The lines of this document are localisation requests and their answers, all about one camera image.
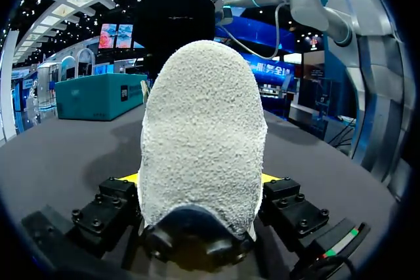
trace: teal counter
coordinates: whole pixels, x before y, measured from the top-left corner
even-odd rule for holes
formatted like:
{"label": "teal counter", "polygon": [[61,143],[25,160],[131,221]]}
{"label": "teal counter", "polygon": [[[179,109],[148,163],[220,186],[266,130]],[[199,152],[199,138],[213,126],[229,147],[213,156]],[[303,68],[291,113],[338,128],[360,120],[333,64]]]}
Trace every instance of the teal counter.
{"label": "teal counter", "polygon": [[146,75],[105,73],[58,82],[58,118],[111,121],[143,104],[143,80]]}

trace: white textured object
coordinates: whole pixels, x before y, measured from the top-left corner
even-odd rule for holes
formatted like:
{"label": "white textured object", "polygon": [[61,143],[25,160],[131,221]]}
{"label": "white textured object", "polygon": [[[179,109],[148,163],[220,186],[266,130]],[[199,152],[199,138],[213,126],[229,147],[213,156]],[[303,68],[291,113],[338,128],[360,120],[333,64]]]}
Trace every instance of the white textured object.
{"label": "white textured object", "polygon": [[163,66],[142,129],[138,196],[147,224],[197,205],[240,236],[261,205],[267,132],[255,78],[233,49],[190,43]]}

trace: exhibition hall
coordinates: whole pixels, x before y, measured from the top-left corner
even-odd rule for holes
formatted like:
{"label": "exhibition hall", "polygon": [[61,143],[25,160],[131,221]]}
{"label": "exhibition hall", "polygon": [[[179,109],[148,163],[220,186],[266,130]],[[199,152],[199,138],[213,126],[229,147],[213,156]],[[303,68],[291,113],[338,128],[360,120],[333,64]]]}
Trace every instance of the exhibition hall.
{"label": "exhibition hall", "polygon": [[372,279],[419,122],[392,8],[14,0],[0,214],[16,255],[40,279]]}

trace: trade show floor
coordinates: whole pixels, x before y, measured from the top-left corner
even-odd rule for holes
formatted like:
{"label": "trade show floor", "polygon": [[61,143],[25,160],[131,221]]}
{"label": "trade show floor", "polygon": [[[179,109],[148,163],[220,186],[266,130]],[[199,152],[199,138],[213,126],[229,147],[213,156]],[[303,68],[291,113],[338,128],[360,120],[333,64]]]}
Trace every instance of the trade show floor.
{"label": "trade show floor", "polygon": [[[136,172],[143,115],[139,106],[110,122],[51,118],[1,147],[0,196],[12,219],[18,222],[46,204],[69,218],[72,209],[92,200],[103,180]],[[394,198],[341,152],[275,115],[265,117],[264,173],[300,183],[311,203],[329,209],[331,224],[344,217],[368,223],[372,230],[351,257],[361,266],[388,230]],[[287,264],[296,262],[281,242],[278,248]],[[334,279],[341,272],[347,271],[342,268]]]}

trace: ceiling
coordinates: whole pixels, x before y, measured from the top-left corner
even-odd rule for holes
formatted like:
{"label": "ceiling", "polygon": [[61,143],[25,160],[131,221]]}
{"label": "ceiling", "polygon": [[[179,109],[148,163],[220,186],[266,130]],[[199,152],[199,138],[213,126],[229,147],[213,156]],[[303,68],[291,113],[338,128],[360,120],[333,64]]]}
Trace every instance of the ceiling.
{"label": "ceiling", "polygon": [[[90,6],[90,8],[95,11],[93,16],[86,15],[82,12],[75,13],[74,16],[79,18],[78,24],[72,23],[70,21],[64,21],[64,23],[67,24],[67,28],[65,30],[53,30],[57,32],[55,37],[50,37],[49,40],[46,43],[42,43],[42,46],[37,48],[37,50],[33,52],[25,62],[21,62],[15,66],[27,66],[30,64],[42,62],[44,54],[46,57],[48,57],[53,53],[65,49],[66,47],[76,44],[82,40],[97,36],[100,33],[100,27],[102,23],[118,22],[130,24],[130,22],[133,21],[133,14],[135,13],[135,7],[138,3],[138,0],[112,1],[115,2],[115,8],[113,9],[105,7],[102,3],[96,3]],[[20,31],[18,38],[19,43],[19,41],[26,34],[32,24],[53,3],[53,0],[22,0],[21,5],[18,6],[10,15],[9,24],[3,30],[3,37],[0,39],[0,45],[3,45],[5,36],[9,30]],[[247,9],[243,12],[242,16],[274,25],[274,9],[275,7]],[[299,39],[301,35],[305,35],[306,37],[308,33],[316,33],[316,30],[294,22],[291,19],[287,7],[280,9],[279,17],[280,27],[295,33],[296,39]],[[299,40],[299,42],[296,44],[297,52],[309,50],[310,45],[307,45],[303,39]],[[234,43],[232,43],[232,46],[239,50],[239,48]],[[273,48],[270,47],[253,46],[251,48],[255,49],[260,54],[267,56],[273,53]],[[117,50],[113,52],[116,60],[119,59],[119,57],[116,55],[120,53],[124,54],[125,58],[127,57],[127,52],[121,52],[120,50]],[[133,51],[132,54],[137,54],[138,56],[138,53],[139,51]]]}

